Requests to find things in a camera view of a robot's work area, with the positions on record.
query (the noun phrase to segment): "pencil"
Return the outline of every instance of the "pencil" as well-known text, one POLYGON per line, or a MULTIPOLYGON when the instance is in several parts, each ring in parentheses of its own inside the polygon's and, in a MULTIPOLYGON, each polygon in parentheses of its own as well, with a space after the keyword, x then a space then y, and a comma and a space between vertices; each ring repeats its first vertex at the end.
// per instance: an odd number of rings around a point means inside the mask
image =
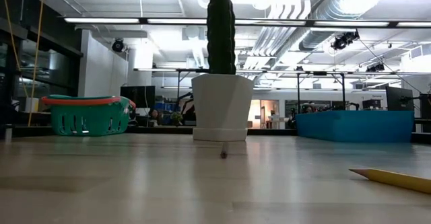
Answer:
POLYGON ((431 180, 398 174, 384 170, 374 169, 349 169, 350 171, 360 174, 369 180, 389 184, 409 190, 415 190, 426 194, 431 194, 431 180))

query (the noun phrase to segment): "wooden floor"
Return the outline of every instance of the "wooden floor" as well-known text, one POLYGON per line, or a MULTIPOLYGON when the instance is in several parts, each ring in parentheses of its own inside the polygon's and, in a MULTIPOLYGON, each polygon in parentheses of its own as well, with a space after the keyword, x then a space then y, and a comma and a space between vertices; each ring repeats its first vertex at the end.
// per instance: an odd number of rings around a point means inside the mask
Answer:
POLYGON ((431 147, 191 135, 34 137, 0 147, 0 223, 431 223, 431 196, 349 172, 431 178, 431 147))

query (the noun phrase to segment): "cactus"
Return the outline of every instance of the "cactus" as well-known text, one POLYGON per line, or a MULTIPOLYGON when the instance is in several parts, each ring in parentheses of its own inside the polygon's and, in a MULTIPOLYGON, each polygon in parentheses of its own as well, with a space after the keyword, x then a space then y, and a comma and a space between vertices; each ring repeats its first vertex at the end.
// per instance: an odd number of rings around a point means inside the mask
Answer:
POLYGON ((235 15, 231 0, 209 0, 207 17, 209 73, 236 73, 235 15))

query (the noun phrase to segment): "laundry basket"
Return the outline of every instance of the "laundry basket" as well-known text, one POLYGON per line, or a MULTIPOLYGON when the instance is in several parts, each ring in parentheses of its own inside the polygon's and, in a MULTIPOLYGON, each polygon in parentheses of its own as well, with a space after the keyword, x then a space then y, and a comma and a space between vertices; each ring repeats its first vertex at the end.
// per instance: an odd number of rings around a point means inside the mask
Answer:
POLYGON ((51 105, 51 125, 58 135, 104 136, 123 133, 129 123, 129 111, 136 105, 125 97, 75 98, 51 95, 43 97, 51 105))

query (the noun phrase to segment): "white pot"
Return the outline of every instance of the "white pot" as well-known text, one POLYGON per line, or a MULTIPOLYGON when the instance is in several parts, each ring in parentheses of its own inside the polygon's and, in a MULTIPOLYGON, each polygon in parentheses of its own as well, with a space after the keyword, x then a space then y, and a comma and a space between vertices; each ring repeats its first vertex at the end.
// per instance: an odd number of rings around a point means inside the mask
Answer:
POLYGON ((245 141, 254 83, 238 75, 205 74, 192 79, 197 126, 193 139, 245 141))

